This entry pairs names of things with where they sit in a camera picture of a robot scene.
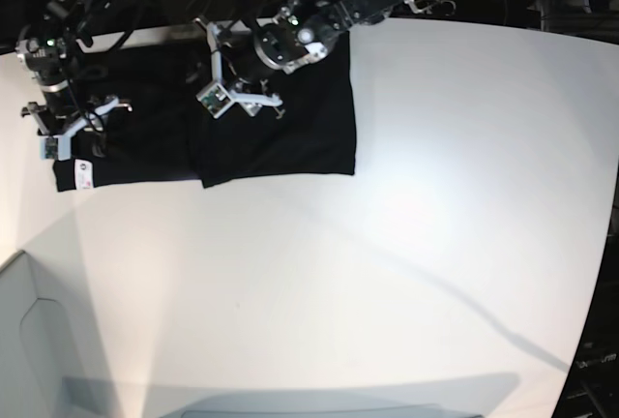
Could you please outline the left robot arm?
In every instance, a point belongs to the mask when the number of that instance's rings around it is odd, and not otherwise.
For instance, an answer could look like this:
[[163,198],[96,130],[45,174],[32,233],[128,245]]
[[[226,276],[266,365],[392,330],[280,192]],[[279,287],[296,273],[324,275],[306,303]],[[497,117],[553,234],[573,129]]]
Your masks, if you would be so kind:
[[275,0],[274,16],[259,20],[255,13],[223,22],[195,19],[211,49],[211,81],[195,96],[215,119],[234,105],[254,117],[264,107],[278,117],[283,101],[270,81],[321,62],[339,38],[356,26],[385,20],[399,6],[414,15],[456,0]]

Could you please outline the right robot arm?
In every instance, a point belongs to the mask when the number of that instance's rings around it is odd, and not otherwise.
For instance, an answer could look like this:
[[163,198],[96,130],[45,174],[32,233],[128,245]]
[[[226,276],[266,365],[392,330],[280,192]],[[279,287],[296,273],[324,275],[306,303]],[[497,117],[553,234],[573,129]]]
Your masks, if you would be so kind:
[[75,0],[63,6],[60,0],[49,0],[39,21],[21,29],[15,54],[44,102],[28,103],[20,115],[34,120],[39,139],[58,143],[85,128],[103,136],[103,118],[124,106],[116,96],[86,100],[76,89],[76,80],[86,71],[83,49],[94,44],[91,27],[112,1]]

